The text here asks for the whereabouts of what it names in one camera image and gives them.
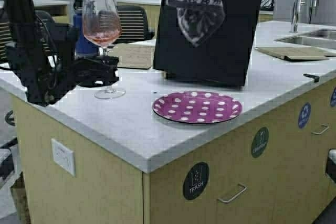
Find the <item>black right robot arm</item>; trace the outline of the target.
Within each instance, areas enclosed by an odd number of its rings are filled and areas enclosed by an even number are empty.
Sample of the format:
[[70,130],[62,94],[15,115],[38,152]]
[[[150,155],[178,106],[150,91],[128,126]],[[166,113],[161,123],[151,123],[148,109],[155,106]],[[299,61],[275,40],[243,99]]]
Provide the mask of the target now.
[[245,85],[261,0],[161,0],[153,68]]

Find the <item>robot base right corner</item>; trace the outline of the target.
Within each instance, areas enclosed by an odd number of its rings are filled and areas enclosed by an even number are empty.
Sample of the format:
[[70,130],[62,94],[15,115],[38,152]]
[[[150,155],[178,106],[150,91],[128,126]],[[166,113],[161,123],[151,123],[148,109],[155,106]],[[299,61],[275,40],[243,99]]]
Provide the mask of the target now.
[[326,174],[331,178],[331,180],[336,182],[335,175],[335,149],[330,149],[328,152],[328,158],[326,163]]

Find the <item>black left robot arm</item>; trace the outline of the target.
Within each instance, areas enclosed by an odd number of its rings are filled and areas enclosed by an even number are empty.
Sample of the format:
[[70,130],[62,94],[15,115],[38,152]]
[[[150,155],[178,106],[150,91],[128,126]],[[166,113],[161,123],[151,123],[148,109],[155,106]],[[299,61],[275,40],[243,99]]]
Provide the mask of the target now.
[[33,0],[4,0],[12,42],[5,45],[10,70],[19,77],[27,101],[53,105],[84,82],[119,81],[116,57],[75,57],[79,29],[70,24],[43,23]]

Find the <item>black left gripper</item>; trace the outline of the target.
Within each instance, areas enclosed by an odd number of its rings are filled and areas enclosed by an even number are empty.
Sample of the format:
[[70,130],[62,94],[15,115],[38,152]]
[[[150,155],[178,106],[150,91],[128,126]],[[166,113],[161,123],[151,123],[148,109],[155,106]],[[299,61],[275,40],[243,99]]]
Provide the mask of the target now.
[[76,86],[88,88],[97,87],[97,81],[102,86],[109,86],[119,81],[116,71],[119,58],[103,56],[94,59],[79,58],[70,64],[61,64],[56,67],[55,83],[52,85],[53,93],[67,93]]

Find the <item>robot base left corner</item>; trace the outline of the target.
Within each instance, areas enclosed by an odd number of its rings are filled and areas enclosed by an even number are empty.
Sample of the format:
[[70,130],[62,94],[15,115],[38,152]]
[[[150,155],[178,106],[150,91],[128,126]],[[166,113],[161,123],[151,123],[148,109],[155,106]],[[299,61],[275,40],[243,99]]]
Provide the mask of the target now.
[[14,172],[14,161],[9,149],[1,149],[1,183],[4,183]]

